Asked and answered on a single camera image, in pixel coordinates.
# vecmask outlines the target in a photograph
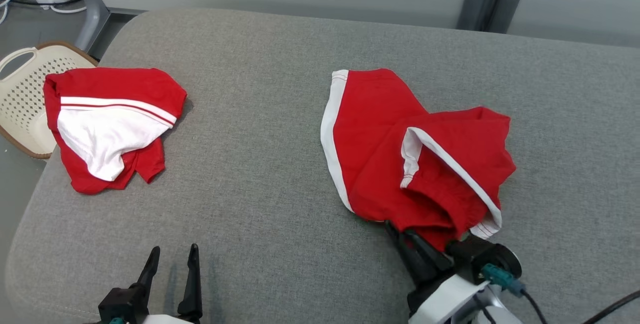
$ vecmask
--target gray floor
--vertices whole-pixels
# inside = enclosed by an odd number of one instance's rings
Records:
[[[106,47],[128,16],[112,16],[100,39],[91,49],[95,57],[102,57]],[[85,14],[57,14],[39,8],[11,6],[7,19],[0,25],[0,59],[20,48],[32,47],[46,41],[73,43],[82,28]],[[0,73],[0,78],[8,70]],[[11,240],[30,196],[45,166],[16,149],[0,137],[0,313],[2,322],[18,323],[5,293],[5,262]]]

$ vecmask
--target white stripe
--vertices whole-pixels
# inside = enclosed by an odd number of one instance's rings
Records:
[[[404,158],[404,175],[409,176],[402,179],[400,187],[405,189],[413,180],[413,175],[418,171],[418,158],[420,157],[420,150],[422,146],[426,146],[429,150],[433,151],[448,165],[455,173],[457,173],[467,185],[473,189],[473,191],[482,199],[484,204],[489,208],[489,213],[482,222],[470,229],[473,235],[481,237],[483,239],[497,233],[503,225],[503,216],[500,209],[494,204],[493,200],[487,195],[487,192],[478,185],[478,183],[471,178],[471,175],[465,171],[460,164],[448,152],[446,152],[442,146],[440,146],[433,137],[429,136],[424,130],[420,128],[409,127],[406,130],[405,137],[402,141],[402,148],[400,154]]]
[[[326,103],[324,114],[322,115],[322,123],[320,124],[320,142],[322,142],[322,148],[324,149],[324,155],[326,156],[326,163],[329,167],[329,174],[333,178],[333,183],[338,190],[338,195],[342,199],[342,203],[345,204],[350,212],[352,206],[349,204],[349,198],[347,195],[347,188],[345,187],[345,180],[343,179],[343,170],[340,167],[340,161],[338,160],[338,152],[336,151],[336,143],[334,140],[334,125],[338,118],[338,110],[345,93],[345,87],[347,85],[348,70],[340,70],[333,73],[331,78],[331,92],[329,93],[329,101]]]
[[[160,109],[160,107],[151,105],[146,102],[138,101],[138,100],[128,100],[128,99],[101,99],[101,98],[82,98],[77,96],[61,96],[60,103],[62,105],[131,105],[135,107],[139,107],[140,109],[148,110],[153,112],[154,114],[170,121],[171,123],[176,122],[176,117],[167,111]]]
[[[135,107],[130,107],[130,106],[121,106],[121,105],[112,105],[112,106],[106,106],[106,107],[90,107],[90,106],[73,106],[73,105],[64,105],[60,108],[60,110],[85,110],[85,111],[95,111],[95,110],[109,110],[109,109],[124,109],[124,110],[129,110],[129,111],[133,111],[133,112],[137,112],[139,114],[143,114],[144,116],[148,116],[150,118],[152,118],[153,120],[158,121],[158,123],[162,123],[164,125],[169,126],[169,129],[174,128],[173,125],[171,125],[170,123],[167,123],[167,121],[164,120],[158,120],[158,117],[155,116],[154,114],[151,114],[150,112],[144,111],[144,110],[140,110],[137,109]]]

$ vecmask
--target red fabric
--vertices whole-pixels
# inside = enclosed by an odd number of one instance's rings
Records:
[[[392,71],[349,71],[333,126],[350,206],[366,220],[390,219],[443,250],[478,224],[487,205],[440,157],[422,147],[419,170],[400,188],[408,127],[424,130],[500,207],[498,187],[515,171],[505,149],[509,117],[489,109],[429,114]]]
[[[61,96],[114,98],[150,103],[180,117],[186,91],[167,73],[158,69],[73,69],[47,75],[43,87],[46,120],[60,147],[62,163],[71,178],[71,186],[82,194],[97,194],[105,189],[124,189],[134,172],[151,183],[165,168],[165,153],[160,137],[139,150],[123,154],[124,169],[112,182],[98,179],[87,164],[67,146],[58,131]]]

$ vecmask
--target basket handle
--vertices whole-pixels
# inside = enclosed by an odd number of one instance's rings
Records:
[[[9,80],[9,78],[11,78],[11,76],[15,75],[18,71],[22,70],[25,66],[29,65],[32,61],[34,61],[36,59],[36,55],[38,54],[38,49],[37,48],[20,49],[20,50],[18,50],[16,52],[10,53],[4,59],[2,59],[2,61],[0,61],[0,72],[2,72],[4,67],[7,66],[7,64],[9,62],[11,62],[13,59],[16,59],[17,57],[20,57],[20,56],[22,56],[22,55],[24,55],[26,53],[32,53],[33,56],[27,62],[25,62],[22,66],[20,66],[20,68],[15,70],[13,73],[9,74],[9,76],[7,76],[6,78],[0,80],[0,83],[5,82],[6,80]]]

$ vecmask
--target red and white garment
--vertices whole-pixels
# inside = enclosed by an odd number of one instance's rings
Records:
[[[489,109],[429,114],[387,69],[333,73],[320,139],[343,204],[413,228],[444,250],[502,226],[498,187],[515,165],[510,119]]]
[[[158,69],[73,69],[47,75],[48,127],[71,186],[84,194],[124,189],[165,168],[160,135],[182,115],[186,91]]]

